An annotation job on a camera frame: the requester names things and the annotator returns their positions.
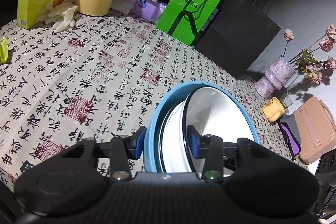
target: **green book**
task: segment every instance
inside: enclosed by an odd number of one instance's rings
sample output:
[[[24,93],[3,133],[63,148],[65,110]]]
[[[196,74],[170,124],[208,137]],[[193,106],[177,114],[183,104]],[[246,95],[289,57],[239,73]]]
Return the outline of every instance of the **green book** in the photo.
[[[170,0],[156,27],[190,45],[220,0]]]

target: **dried rose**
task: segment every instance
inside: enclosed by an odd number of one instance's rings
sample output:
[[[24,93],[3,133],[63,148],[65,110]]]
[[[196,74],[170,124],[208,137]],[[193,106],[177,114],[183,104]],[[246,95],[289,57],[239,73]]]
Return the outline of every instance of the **dried rose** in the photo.
[[[333,42],[329,39],[323,39],[320,42],[320,49],[325,52],[330,52],[333,49]]]
[[[322,73],[319,72],[319,74],[312,73],[311,76],[309,77],[309,80],[313,85],[320,85],[322,81]]]
[[[319,64],[313,64],[313,68],[314,70],[318,70],[319,68],[321,68],[322,64],[319,63]]]
[[[328,56],[328,61],[325,64],[327,69],[336,70],[336,58]]]
[[[336,43],[336,29],[332,23],[327,27],[325,34],[333,43]]]
[[[308,65],[308,66],[306,66],[306,69],[307,69],[308,71],[310,71],[310,72],[312,72],[313,70],[315,70],[314,67],[313,67],[312,65]]]
[[[285,30],[285,32],[283,33],[283,39],[286,40],[287,42],[293,41],[294,35],[291,29]]]

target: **pink suitcase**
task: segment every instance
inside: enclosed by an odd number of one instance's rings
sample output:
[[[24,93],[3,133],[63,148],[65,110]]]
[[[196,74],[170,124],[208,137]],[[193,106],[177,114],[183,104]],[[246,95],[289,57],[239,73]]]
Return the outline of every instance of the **pink suitcase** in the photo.
[[[336,124],[321,100],[311,97],[293,114],[301,138],[302,162],[311,164],[336,147]]]

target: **bag handle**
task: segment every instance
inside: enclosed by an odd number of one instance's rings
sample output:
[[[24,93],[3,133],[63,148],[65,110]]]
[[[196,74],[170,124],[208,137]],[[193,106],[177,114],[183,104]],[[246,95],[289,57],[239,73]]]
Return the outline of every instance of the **bag handle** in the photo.
[[[329,114],[329,116],[330,116],[330,120],[331,120],[331,122],[332,122],[332,124],[333,124],[333,126],[334,126],[334,129],[336,130],[336,124],[335,124],[334,116],[332,115],[332,113],[331,113],[329,107],[327,107],[327,106],[322,102],[322,100],[320,100],[320,103],[321,103],[321,105],[323,106],[323,108],[328,112],[328,114]]]

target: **purple tissue package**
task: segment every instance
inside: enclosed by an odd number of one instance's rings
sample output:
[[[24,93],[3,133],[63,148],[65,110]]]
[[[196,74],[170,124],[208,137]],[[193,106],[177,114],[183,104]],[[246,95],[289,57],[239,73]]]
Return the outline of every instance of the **purple tissue package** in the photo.
[[[157,24],[166,7],[167,4],[160,1],[136,0],[133,5],[132,14]]]
[[[110,7],[127,15],[133,8],[135,1],[136,0],[112,0]]]

